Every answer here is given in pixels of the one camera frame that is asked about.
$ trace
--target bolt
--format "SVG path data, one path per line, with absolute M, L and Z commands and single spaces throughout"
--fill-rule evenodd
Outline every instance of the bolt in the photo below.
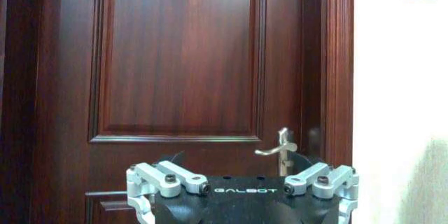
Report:
M 165 175 L 165 182 L 166 183 L 174 183 L 175 182 L 175 175 L 174 174 L 166 174 Z
M 198 193 L 201 194 L 201 195 L 206 195 L 210 191 L 210 187 L 209 187 L 210 185 L 206 183 L 206 182 L 203 182 L 199 186 L 198 186 Z
M 285 184 L 282 190 L 285 191 L 286 195 L 291 195 L 294 193 L 294 191 L 293 191 L 294 189 L 293 189 L 291 185 L 289 185 L 289 184 Z
M 318 176 L 317 177 L 317 183 L 319 183 L 321 185 L 327 185 L 327 183 L 329 183 L 327 177 L 326 176 Z

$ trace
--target door handle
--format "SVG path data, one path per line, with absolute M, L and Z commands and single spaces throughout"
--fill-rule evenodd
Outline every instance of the door handle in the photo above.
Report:
M 267 156 L 278 153 L 278 175 L 286 176 L 291 171 L 291 161 L 287 157 L 287 151 L 294 152 L 297 145 L 293 142 L 293 132 L 287 128 L 282 128 L 278 131 L 278 146 L 270 150 L 261 151 L 254 150 L 255 155 Z

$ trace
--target raised door panel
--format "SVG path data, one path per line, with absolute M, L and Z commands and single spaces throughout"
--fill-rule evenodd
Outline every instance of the raised door panel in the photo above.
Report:
M 258 141 L 261 7 L 95 0 L 93 141 Z

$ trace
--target door frame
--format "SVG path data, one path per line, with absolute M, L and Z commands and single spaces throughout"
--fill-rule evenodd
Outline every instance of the door frame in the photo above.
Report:
M 305 139 L 307 129 L 305 120 L 311 111 L 318 111 L 311 117 L 319 128 L 322 144 L 319 154 L 325 161 L 333 165 L 351 164 L 351 131 L 353 131 L 353 0 L 303 0 L 307 5 L 303 12 L 310 8 L 314 12 L 302 17 L 302 24 L 314 24 L 318 28 L 313 31 L 303 31 L 305 35 L 317 36 L 317 47 L 309 51 L 303 50 L 302 60 L 311 63 L 303 69 L 302 83 L 317 83 L 317 91 L 307 92 L 301 89 L 301 132 L 299 139 Z M 5 129 L 1 132 L 0 165 L 3 171 L 10 174 L 6 177 L 19 178 L 13 181 L 0 181 L 1 190 L 7 197 L 14 199 L 3 210 L 10 220 L 25 220 L 29 210 L 30 183 L 27 175 L 31 173 L 30 153 L 35 141 L 34 134 L 34 99 L 35 99 L 35 69 L 37 69 L 37 40 L 41 0 L 5 0 L 0 3 L 1 13 L 6 17 L 0 19 L 0 33 L 5 33 L 3 43 L 0 43 L 0 50 L 3 56 L 0 57 L 0 75 L 3 82 L 0 82 L 0 90 L 15 90 L 23 92 L 0 92 L 0 116 L 2 122 L 15 122 L 15 128 Z M 301 41 L 302 48 L 310 40 Z M 306 151 L 306 144 L 301 143 L 301 151 Z
M 350 165 L 353 0 L 302 0 L 301 26 L 299 152 Z M 319 153 L 309 150 L 311 129 L 319 131 Z
M 333 165 L 351 165 L 354 0 L 322 0 L 322 6 L 322 157 Z

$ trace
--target silver door handle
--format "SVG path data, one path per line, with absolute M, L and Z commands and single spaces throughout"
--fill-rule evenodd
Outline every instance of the silver door handle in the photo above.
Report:
M 282 150 L 294 152 L 297 150 L 297 145 L 294 143 L 286 143 L 266 151 L 254 150 L 254 154 L 267 156 Z
M 287 128 L 282 128 L 278 131 L 278 146 L 270 150 L 259 151 L 254 150 L 254 154 L 267 156 L 278 153 L 278 175 L 286 176 L 291 170 L 291 161 L 287 158 L 287 152 L 294 152 L 297 145 L 293 142 L 291 131 Z

